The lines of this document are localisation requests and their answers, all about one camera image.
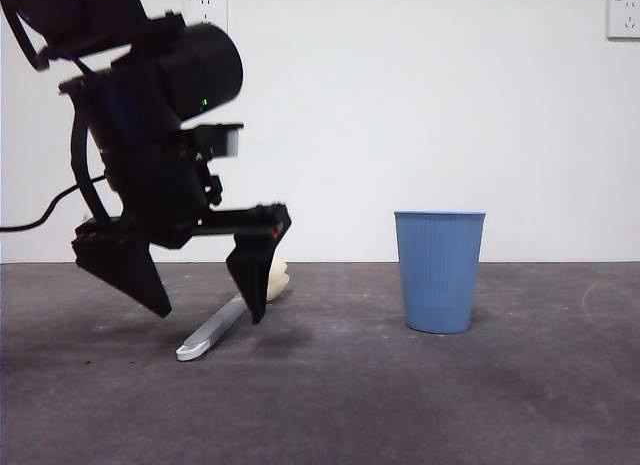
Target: white wall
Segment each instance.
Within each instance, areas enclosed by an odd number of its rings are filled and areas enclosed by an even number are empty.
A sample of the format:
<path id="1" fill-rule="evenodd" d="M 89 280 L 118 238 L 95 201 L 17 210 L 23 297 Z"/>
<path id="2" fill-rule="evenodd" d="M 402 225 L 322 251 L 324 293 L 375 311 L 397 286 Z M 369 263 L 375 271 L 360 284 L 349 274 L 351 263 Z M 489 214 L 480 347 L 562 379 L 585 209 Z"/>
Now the white wall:
<path id="1" fill-rule="evenodd" d="M 246 123 L 240 158 L 214 164 L 223 205 L 286 201 L 292 261 L 396 260 L 396 209 L 486 210 L 484 260 L 640 259 L 640 43 L 606 40 L 605 3 L 231 0 L 245 85 L 203 118 Z M 6 26 L 2 38 L 11 224 L 72 183 L 72 107 L 56 85 L 75 71 L 36 74 Z M 3 259 L 72 260 L 84 213 L 69 199 L 41 229 L 3 237 Z M 231 248 L 154 253 L 217 261 Z"/>

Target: cup rim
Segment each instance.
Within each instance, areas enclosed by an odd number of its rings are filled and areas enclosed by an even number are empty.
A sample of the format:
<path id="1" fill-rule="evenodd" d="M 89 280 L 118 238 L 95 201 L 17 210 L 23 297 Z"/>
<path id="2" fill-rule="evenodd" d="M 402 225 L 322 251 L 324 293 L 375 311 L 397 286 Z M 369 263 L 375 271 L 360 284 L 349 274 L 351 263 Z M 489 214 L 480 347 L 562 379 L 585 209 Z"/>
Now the cup rim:
<path id="1" fill-rule="evenodd" d="M 486 215 L 487 212 L 465 211 L 465 210 L 398 210 L 397 215 Z"/>

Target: concrete floor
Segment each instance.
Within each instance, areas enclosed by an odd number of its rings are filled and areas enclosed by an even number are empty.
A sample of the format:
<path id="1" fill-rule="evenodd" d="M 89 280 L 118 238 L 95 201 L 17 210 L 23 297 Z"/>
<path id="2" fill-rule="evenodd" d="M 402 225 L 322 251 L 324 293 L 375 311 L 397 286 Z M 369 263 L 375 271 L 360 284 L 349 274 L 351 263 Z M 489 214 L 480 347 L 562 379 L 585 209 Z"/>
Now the concrete floor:
<path id="1" fill-rule="evenodd" d="M 2 463 L 640 463 L 640 264 L 482 265 L 472 329 L 403 324 L 394 264 L 294 264 L 262 324 L 163 265 L 162 321 L 73 265 L 2 267 Z"/>

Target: electrical socket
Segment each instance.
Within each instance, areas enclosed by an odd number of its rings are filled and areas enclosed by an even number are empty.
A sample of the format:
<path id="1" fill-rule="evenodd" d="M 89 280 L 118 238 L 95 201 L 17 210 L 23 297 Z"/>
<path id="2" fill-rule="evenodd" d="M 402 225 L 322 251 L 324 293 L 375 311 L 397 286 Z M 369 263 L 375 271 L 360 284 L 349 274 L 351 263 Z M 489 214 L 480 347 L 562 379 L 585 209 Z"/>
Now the electrical socket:
<path id="1" fill-rule="evenodd" d="M 640 38 L 640 0 L 609 0 L 609 38 Z"/>
<path id="2" fill-rule="evenodd" d="M 229 33 L 229 0 L 183 0 L 182 16 L 187 25 L 211 23 Z"/>

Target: blue cup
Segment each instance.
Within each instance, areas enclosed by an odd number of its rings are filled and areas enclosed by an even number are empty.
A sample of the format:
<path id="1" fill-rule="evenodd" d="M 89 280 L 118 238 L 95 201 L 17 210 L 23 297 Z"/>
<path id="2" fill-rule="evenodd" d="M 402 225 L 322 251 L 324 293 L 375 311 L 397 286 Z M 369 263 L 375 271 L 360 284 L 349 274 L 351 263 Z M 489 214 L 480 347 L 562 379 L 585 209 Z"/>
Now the blue cup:
<path id="1" fill-rule="evenodd" d="M 482 212 L 396 212 L 407 325 L 429 333 L 469 329 Z"/>

